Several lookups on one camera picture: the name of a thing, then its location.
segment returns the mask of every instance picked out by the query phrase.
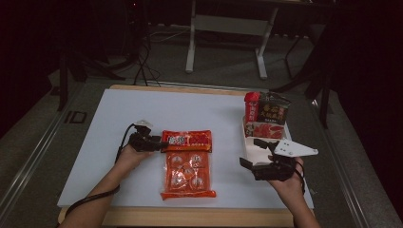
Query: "snack bag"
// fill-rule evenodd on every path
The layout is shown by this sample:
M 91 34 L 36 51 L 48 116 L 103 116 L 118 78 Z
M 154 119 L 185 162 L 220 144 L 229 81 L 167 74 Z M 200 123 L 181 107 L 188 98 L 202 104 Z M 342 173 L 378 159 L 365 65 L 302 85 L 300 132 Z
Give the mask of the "snack bag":
M 274 92 L 245 95 L 245 136 L 281 139 L 290 101 Z
M 165 179 L 161 196 L 168 198 L 214 198 L 210 189 L 210 131 L 163 131 L 169 146 L 165 153 Z

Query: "wooden table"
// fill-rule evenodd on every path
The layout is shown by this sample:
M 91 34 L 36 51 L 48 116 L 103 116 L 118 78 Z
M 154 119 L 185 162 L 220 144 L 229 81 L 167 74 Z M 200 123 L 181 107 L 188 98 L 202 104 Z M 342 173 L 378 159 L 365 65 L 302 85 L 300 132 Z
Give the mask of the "wooden table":
M 245 91 L 196 89 L 177 87 L 150 87 L 113 85 L 110 89 L 183 92 L 244 96 Z M 65 218 L 62 208 L 59 222 Z M 202 207 L 110 207 L 105 226 L 187 226 L 187 227 L 293 227 L 293 216 L 288 209 L 266 208 L 202 208 Z

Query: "human hand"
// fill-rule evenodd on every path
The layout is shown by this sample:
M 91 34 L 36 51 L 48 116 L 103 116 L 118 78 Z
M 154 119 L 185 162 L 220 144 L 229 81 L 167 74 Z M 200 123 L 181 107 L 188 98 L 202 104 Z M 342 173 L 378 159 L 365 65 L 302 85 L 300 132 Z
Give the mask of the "human hand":
M 296 170 L 302 174 L 303 160 L 296 158 L 296 161 L 300 163 L 300 165 L 297 163 Z M 288 180 L 269 180 L 268 182 L 276 189 L 283 203 L 292 210 L 299 208 L 300 204 L 306 204 L 301 189 L 302 181 L 297 173 L 294 173 Z
M 113 169 L 117 170 L 121 178 L 126 178 L 146 158 L 152 156 L 154 152 L 137 152 L 130 144 L 126 145 L 116 160 Z

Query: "orange snack bag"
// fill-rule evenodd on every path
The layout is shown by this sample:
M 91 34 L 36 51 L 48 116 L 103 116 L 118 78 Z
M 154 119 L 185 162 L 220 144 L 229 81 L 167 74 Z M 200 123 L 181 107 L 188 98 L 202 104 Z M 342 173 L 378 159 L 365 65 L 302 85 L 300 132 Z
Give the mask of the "orange snack bag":
M 168 142 L 165 151 L 212 151 L 211 131 L 163 131 L 162 141 Z
M 163 131 L 163 141 L 171 144 L 163 151 L 166 155 L 163 200 L 214 198 L 216 192 L 210 189 L 211 132 Z

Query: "white board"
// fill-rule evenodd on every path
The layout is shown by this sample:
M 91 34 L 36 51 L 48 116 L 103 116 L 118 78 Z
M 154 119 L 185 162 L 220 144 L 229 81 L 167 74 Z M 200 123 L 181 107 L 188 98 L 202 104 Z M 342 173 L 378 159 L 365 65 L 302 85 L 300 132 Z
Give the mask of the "white board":
M 58 206 L 85 197 L 112 167 L 127 127 L 145 119 L 154 125 L 151 135 L 163 130 L 211 130 L 211 189 L 217 197 L 162 200 L 164 156 L 156 152 L 122 182 L 112 206 L 285 208 L 268 182 L 256 181 L 240 166 L 244 106 L 242 96 L 106 89 Z M 305 198 L 313 208 L 309 191 Z

